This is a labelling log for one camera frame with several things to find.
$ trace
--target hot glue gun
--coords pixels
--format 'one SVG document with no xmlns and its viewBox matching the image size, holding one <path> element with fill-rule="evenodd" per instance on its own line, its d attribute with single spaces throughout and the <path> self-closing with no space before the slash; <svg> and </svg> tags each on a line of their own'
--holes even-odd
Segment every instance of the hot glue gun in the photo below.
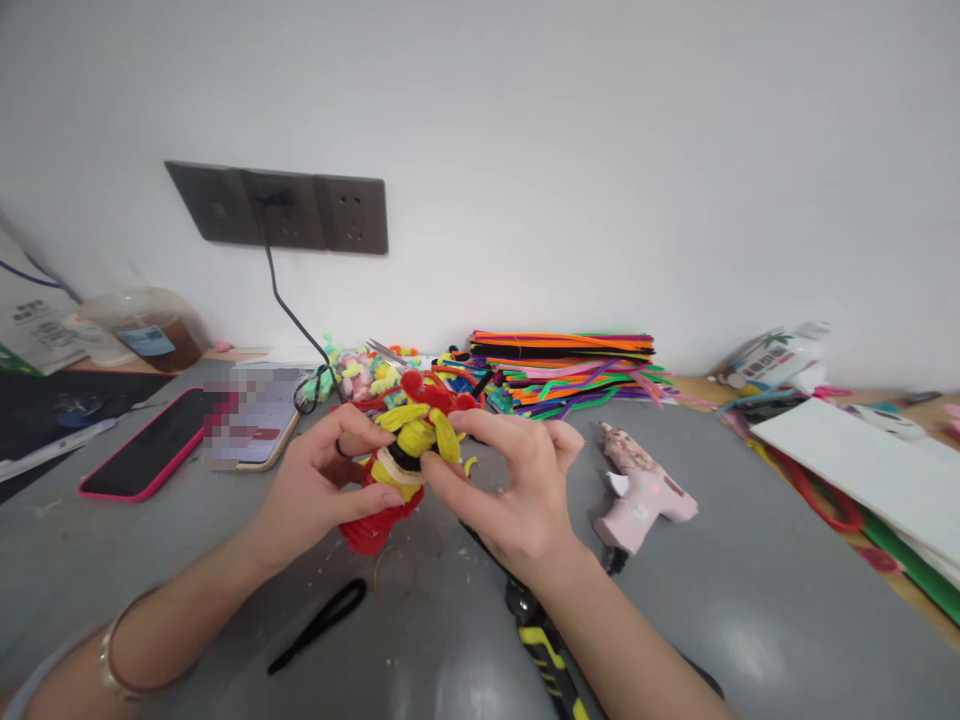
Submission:
<svg viewBox="0 0 960 720">
<path fill-rule="evenodd" d="M 603 451 L 623 474 L 607 473 L 620 499 L 593 527 L 607 546 L 636 555 L 658 515 L 685 522 L 697 514 L 697 501 L 623 430 L 601 427 Z"/>
</svg>

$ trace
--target white wall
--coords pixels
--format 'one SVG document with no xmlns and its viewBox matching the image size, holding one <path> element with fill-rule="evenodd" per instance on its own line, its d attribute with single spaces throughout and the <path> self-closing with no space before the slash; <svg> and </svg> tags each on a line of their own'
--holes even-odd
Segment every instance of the white wall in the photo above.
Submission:
<svg viewBox="0 0 960 720">
<path fill-rule="evenodd" d="M 13 0 L 0 208 L 83 296 L 303 344 L 162 161 L 382 177 L 389 258 L 278 253 L 318 334 L 646 330 L 692 373 L 822 317 L 834 382 L 956 387 L 958 7 Z"/>
</svg>

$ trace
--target wrist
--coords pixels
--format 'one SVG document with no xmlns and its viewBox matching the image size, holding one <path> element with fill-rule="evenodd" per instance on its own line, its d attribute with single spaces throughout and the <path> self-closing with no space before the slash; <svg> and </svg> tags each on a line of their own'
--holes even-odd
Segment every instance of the wrist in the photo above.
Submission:
<svg viewBox="0 0 960 720">
<path fill-rule="evenodd" d="M 549 598 L 566 596 L 597 570 L 603 572 L 596 556 L 571 533 L 537 563 L 524 582 L 541 602 L 546 602 Z"/>
<path fill-rule="evenodd" d="M 299 553 L 286 550 L 276 536 L 271 536 L 254 518 L 250 524 L 228 541 L 238 558 L 241 573 L 257 586 L 282 572 Z"/>
</svg>

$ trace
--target pliers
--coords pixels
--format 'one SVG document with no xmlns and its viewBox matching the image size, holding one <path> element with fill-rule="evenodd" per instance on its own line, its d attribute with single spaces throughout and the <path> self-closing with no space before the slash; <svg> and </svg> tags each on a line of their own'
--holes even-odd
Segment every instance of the pliers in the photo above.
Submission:
<svg viewBox="0 0 960 720">
<path fill-rule="evenodd" d="M 589 720 L 583 701 L 573 682 L 573 676 L 564 660 L 563 638 L 543 606 L 526 585 L 507 570 L 487 548 L 476 531 L 466 523 L 460 523 L 483 551 L 507 575 L 507 607 L 517 622 L 520 642 L 533 658 L 543 678 L 547 693 L 553 702 L 557 717 L 561 720 Z"/>
</svg>

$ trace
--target red pipe cleaner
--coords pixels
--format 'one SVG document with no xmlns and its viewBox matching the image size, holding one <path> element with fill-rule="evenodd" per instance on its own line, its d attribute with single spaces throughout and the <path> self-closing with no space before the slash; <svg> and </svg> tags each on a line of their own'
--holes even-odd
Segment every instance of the red pipe cleaner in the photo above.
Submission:
<svg viewBox="0 0 960 720">
<path fill-rule="evenodd" d="M 376 461 L 377 456 L 374 455 L 364 467 L 363 487 L 376 482 L 373 479 L 373 464 Z M 379 553 L 387 544 L 393 526 L 413 514 L 417 505 L 423 500 L 423 495 L 423 485 L 421 485 L 420 489 L 410 498 L 410 502 L 341 525 L 340 532 L 343 534 L 343 539 L 347 541 L 347 547 L 357 555 L 364 557 Z"/>
</svg>

